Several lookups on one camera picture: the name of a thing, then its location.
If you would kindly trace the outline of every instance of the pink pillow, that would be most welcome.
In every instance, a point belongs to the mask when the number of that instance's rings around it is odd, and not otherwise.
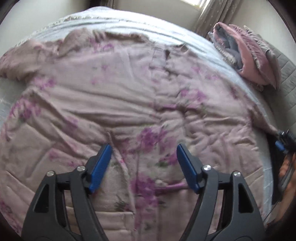
[[[244,29],[248,33],[248,35],[255,40],[255,42],[260,46],[262,51],[265,53],[266,58],[274,72],[274,76],[276,78],[276,88],[279,89],[281,84],[281,68],[279,66],[279,61],[276,57],[276,54],[273,52],[272,48],[269,46],[265,40],[263,40],[259,35],[255,34],[253,30],[244,25]]]
[[[262,75],[260,74],[259,70],[257,69],[255,62],[253,60],[253,56],[250,53],[250,50],[248,48],[248,46],[245,44],[245,42],[243,41],[242,37],[231,27],[229,27],[228,25],[218,22],[215,24],[214,26],[214,31],[213,31],[213,36],[216,40],[219,40],[219,33],[218,30],[219,27],[222,27],[227,34],[229,34],[230,36],[232,36],[234,38],[234,40],[237,43],[239,52],[241,54],[242,57],[242,62],[243,62],[243,68],[238,71],[238,73],[246,78],[247,80],[254,82],[258,85],[268,85],[269,83],[267,83]]]
[[[268,59],[266,58],[265,53],[262,51],[260,46],[256,43],[256,41],[253,38],[251,38],[248,35],[248,33],[244,29],[234,24],[229,24],[229,26],[235,29],[235,31],[237,31],[237,33],[242,37],[245,44],[248,46],[255,61],[256,67],[259,70],[262,77],[264,78],[264,80],[276,89],[277,84],[274,72],[269,64]]]

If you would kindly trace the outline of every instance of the purple flower pattern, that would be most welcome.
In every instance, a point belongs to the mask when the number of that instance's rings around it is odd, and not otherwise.
[[[110,50],[114,50],[114,46],[112,44],[106,44],[105,46],[102,47],[102,51],[110,51]]]
[[[175,143],[175,139],[167,137],[167,134],[168,131],[163,126],[159,131],[157,129],[153,130],[151,127],[146,127],[137,137],[140,145],[136,149],[140,149],[144,153],[149,153],[158,145],[159,152],[162,154],[167,148],[172,148]]]
[[[90,42],[91,46],[94,48],[94,52],[96,53],[98,51],[98,48],[100,47],[100,44],[97,43],[95,37],[90,37],[89,42]]]
[[[135,229],[138,229],[143,220],[152,219],[156,215],[154,210],[158,206],[158,201],[155,196],[155,182],[150,177],[139,173],[131,181],[131,191],[136,196]]]
[[[208,79],[208,80],[218,80],[218,79],[220,79],[219,76],[217,76],[216,74],[211,74],[211,73],[206,74],[205,78]]]
[[[58,157],[59,157],[59,155],[58,155],[58,153],[56,152],[56,150],[51,149],[51,150],[49,151],[49,159],[50,159],[51,161],[57,159]]]
[[[45,90],[46,88],[53,88],[57,84],[54,79],[48,79],[46,77],[35,77],[32,83],[33,85],[37,86],[41,91]]]
[[[106,64],[102,65],[102,70],[106,71],[107,68],[108,68],[108,65],[106,65]]]
[[[129,138],[126,138],[120,142],[120,149],[123,161],[127,157],[128,154],[128,147],[129,147]]]
[[[168,185],[165,187],[156,187],[155,188],[155,194],[156,195],[161,195],[161,194],[166,194],[168,192],[172,192],[172,191],[178,191],[178,190],[182,190],[188,188],[187,183],[176,183],[176,184],[172,184],[172,185]]]
[[[32,115],[39,116],[41,108],[37,105],[36,101],[28,100],[21,97],[11,108],[8,118],[15,117],[15,114],[19,114],[21,121],[30,119]]]
[[[201,68],[198,67],[198,66],[193,66],[191,69],[192,69],[194,72],[198,73],[198,74],[201,73]]]
[[[190,101],[203,102],[204,100],[207,100],[207,96],[205,95],[205,93],[199,89],[182,89],[180,91],[180,96]]]
[[[152,131],[152,128],[146,127],[138,136],[138,141],[141,142],[140,149],[147,153],[153,150],[154,146],[159,141],[159,137],[157,133]]]
[[[65,120],[65,126],[63,128],[63,131],[67,134],[72,135],[77,128],[78,128],[78,119],[71,116],[67,117]]]
[[[156,166],[158,167],[167,167],[171,165],[176,165],[178,163],[177,159],[177,152],[174,152],[173,154],[167,154],[165,157],[161,158],[158,163],[156,163]]]
[[[94,77],[91,79],[91,84],[96,85],[98,83],[104,83],[106,82],[106,79],[102,79],[101,77]]]
[[[160,82],[160,81],[159,81],[158,79],[156,79],[156,78],[151,78],[151,80],[152,80],[152,82],[155,83],[155,84],[159,84],[159,82]]]
[[[14,229],[14,231],[16,231],[20,235],[22,232],[22,227],[16,221],[11,207],[8,206],[4,201],[0,201],[0,211],[2,215],[6,218],[10,226]]]

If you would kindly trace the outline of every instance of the blue gripper pad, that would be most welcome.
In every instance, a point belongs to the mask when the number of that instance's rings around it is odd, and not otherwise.
[[[285,150],[283,143],[281,143],[280,141],[276,141],[275,144],[279,151],[283,152]]]
[[[107,145],[103,150],[103,153],[98,157],[99,160],[94,167],[93,172],[91,173],[91,184],[89,186],[89,191],[94,193],[101,184],[101,181],[104,177],[105,171],[109,165],[112,155],[112,147]]]
[[[195,192],[198,193],[200,189],[198,182],[197,182],[197,173],[194,170],[194,167],[191,164],[188,156],[186,155],[185,151],[183,150],[182,146],[179,144],[177,146],[177,159],[181,166],[182,172],[186,178],[188,186]]]

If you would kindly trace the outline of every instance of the wall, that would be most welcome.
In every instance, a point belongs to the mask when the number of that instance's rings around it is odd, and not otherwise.
[[[181,0],[114,0],[114,8],[150,15],[189,30],[201,13]]]
[[[296,43],[267,0],[243,0],[232,23],[240,27],[247,25],[296,64]]]
[[[20,0],[0,25],[0,56],[34,31],[88,5],[88,0]]]

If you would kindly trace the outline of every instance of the wrinkled fabric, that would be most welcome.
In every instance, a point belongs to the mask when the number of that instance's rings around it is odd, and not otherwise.
[[[0,135],[0,211],[18,233],[45,173],[72,171],[104,143],[113,154],[91,201],[110,241],[179,240],[197,200],[178,164],[180,142],[218,171],[240,170],[262,211],[253,127],[276,129],[190,50],[79,29],[9,50],[0,75],[28,83]],[[66,205],[78,232],[69,193]]]
[[[253,38],[251,38],[251,36],[249,36],[244,29],[234,24],[229,24],[229,26],[237,31],[237,33],[244,40],[245,44],[248,46],[255,61],[256,67],[264,80],[276,89],[276,78],[274,76],[271,65],[269,64],[269,61],[266,58],[265,52],[262,51],[258,43]]]
[[[242,68],[242,58],[239,52],[236,50],[231,50],[230,48],[223,47],[219,44],[213,37],[212,32],[208,32],[208,35],[213,42],[215,48],[222,54],[224,60],[234,69]]]
[[[271,46],[265,42],[261,36],[258,34],[255,34],[253,30],[251,30],[249,27],[244,25],[244,28],[248,35],[259,45],[259,47],[262,49],[264,54],[266,55],[266,58],[271,66],[271,69],[274,73],[275,81],[276,81],[276,89],[279,89],[279,86],[281,84],[281,68],[279,66],[279,62],[277,59],[276,54],[272,50]]]
[[[243,67],[242,69],[238,70],[238,73],[246,78],[248,81],[253,82],[258,85],[267,85],[267,83],[262,75],[260,74],[259,70],[257,69],[255,62],[253,60],[253,56],[242,39],[242,37],[231,27],[227,26],[224,23],[217,23],[214,26],[213,36],[217,42],[225,46],[225,42],[221,39],[221,33],[225,33],[226,35],[230,35],[234,38],[237,46],[238,52],[242,58]]]

